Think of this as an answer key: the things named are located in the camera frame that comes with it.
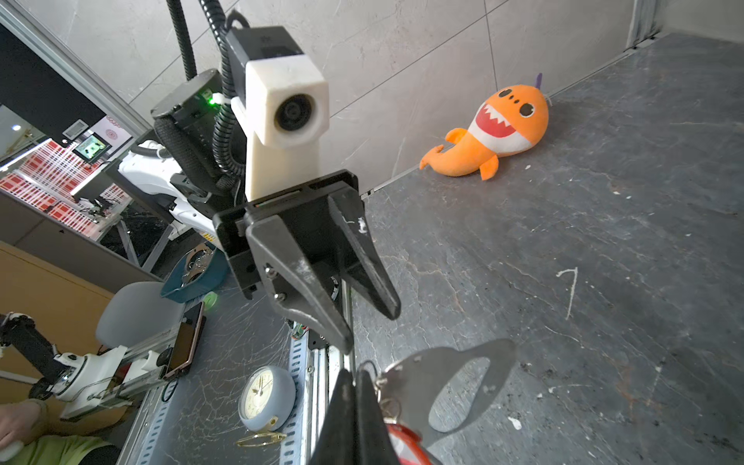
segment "phone screen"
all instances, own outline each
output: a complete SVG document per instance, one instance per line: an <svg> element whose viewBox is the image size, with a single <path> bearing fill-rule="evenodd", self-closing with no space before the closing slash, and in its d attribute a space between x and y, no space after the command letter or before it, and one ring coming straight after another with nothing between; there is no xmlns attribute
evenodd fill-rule
<svg viewBox="0 0 744 465"><path fill-rule="evenodd" d="M201 308L202 303L199 302L184 313L181 319L179 334L176 336L176 343L173 345L173 353L168 363L168 372L182 368L182 365L188 362L189 355L191 354L191 346L194 343L193 337L196 333L196 325L199 323Z"/></svg>

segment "person's hand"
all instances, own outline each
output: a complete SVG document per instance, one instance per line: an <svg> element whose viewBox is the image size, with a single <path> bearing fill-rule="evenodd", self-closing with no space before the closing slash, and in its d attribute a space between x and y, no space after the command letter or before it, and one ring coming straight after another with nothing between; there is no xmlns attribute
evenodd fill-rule
<svg viewBox="0 0 744 465"><path fill-rule="evenodd" d="M41 412L33 402L0 405L0 449L27 437Z"/></svg>

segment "shark's eye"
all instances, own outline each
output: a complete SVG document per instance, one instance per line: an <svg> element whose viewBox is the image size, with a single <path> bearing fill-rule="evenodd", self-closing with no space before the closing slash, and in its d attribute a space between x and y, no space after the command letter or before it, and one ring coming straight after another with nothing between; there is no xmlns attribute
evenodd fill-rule
<svg viewBox="0 0 744 465"><path fill-rule="evenodd" d="M529 103L525 103L524 105L519 107L519 114L525 118L529 118L530 116L535 114L535 107L530 105Z"/></svg>

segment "green shirt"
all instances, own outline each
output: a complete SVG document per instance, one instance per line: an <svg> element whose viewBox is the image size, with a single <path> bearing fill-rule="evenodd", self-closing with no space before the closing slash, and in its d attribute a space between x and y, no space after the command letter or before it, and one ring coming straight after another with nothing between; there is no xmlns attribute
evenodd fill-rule
<svg viewBox="0 0 744 465"><path fill-rule="evenodd" d="M41 436L6 465L78 465L88 452L108 445L99 437Z"/></svg>

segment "gray chair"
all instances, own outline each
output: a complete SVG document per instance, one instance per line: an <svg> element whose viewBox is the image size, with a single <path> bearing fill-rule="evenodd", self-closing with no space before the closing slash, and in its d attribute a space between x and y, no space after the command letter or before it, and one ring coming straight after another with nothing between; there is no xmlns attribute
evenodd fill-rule
<svg viewBox="0 0 744 465"><path fill-rule="evenodd" d="M98 320L95 337L107 347L131 347L175 326L184 304L162 298L163 283L146 281L119 289Z"/></svg>

